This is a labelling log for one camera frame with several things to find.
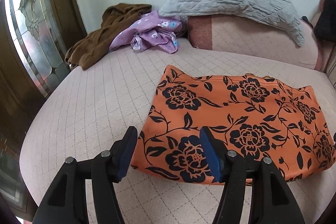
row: orange floral cloth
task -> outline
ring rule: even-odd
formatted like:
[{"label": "orange floral cloth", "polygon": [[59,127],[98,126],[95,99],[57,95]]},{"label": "orange floral cloth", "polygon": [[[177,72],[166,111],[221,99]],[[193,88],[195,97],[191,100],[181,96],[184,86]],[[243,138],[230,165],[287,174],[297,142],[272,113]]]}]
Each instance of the orange floral cloth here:
[{"label": "orange floral cloth", "polygon": [[193,78],[169,65],[132,167],[181,182],[216,183],[199,140],[202,126],[243,156],[270,157],[287,181],[335,162],[333,140],[311,86],[294,89],[253,75]]}]

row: orange fabric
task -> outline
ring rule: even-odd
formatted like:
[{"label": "orange fabric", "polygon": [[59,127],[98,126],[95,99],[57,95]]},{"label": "orange fabric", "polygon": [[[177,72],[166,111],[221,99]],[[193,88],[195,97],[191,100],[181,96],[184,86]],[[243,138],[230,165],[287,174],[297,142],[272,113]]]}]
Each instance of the orange fabric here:
[{"label": "orange fabric", "polygon": [[311,86],[294,89],[254,75],[192,78],[169,65],[132,167],[181,182],[216,183],[199,141],[202,126],[243,156],[270,157],[287,181],[335,162],[333,140]]}]

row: purple floral garment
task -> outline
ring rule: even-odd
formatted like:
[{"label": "purple floral garment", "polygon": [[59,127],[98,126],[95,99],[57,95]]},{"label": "purple floral garment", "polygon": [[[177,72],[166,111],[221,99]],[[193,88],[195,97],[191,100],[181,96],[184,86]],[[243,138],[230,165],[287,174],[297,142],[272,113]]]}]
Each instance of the purple floral garment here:
[{"label": "purple floral garment", "polygon": [[142,15],[126,30],[116,36],[110,45],[110,52],[122,45],[131,44],[135,50],[146,50],[158,46],[168,53],[174,53],[179,48],[174,32],[182,28],[180,17],[161,17],[158,10]]}]

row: silver screw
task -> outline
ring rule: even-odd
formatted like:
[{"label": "silver screw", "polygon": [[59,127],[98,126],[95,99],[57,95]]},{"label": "silver screw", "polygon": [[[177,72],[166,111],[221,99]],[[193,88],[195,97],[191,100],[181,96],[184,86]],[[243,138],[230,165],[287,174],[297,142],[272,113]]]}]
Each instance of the silver screw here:
[{"label": "silver screw", "polygon": [[266,163],[266,164],[270,164],[270,163],[272,162],[271,158],[269,158],[269,157],[265,157],[265,158],[263,158],[263,161],[264,161],[264,163]]},{"label": "silver screw", "polygon": [[67,164],[71,164],[73,161],[74,161],[74,158],[73,158],[73,157],[67,157],[67,158],[65,159],[65,163],[67,163]]},{"label": "silver screw", "polygon": [[108,151],[108,150],[105,150],[105,151],[103,151],[102,153],[100,153],[100,155],[101,155],[102,157],[106,158],[106,157],[108,157],[108,156],[111,155],[111,152]]},{"label": "silver screw", "polygon": [[227,155],[229,156],[229,157],[235,157],[235,156],[237,156],[237,152],[236,151],[234,151],[234,150],[229,150],[228,152],[227,152]]}]

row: brown cloth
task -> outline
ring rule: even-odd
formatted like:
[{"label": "brown cloth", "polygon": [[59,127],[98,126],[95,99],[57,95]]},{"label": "brown cloth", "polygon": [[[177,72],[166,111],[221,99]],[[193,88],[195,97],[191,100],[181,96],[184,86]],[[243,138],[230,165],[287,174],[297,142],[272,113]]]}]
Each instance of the brown cloth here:
[{"label": "brown cloth", "polygon": [[152,6],[148,4],[119,3],[108,7],[102,16],[101,28],[71,47],[65,61],[80,65],[83,70],[88,69],[108,53],[110,44],[119,33],[151,10]]}]

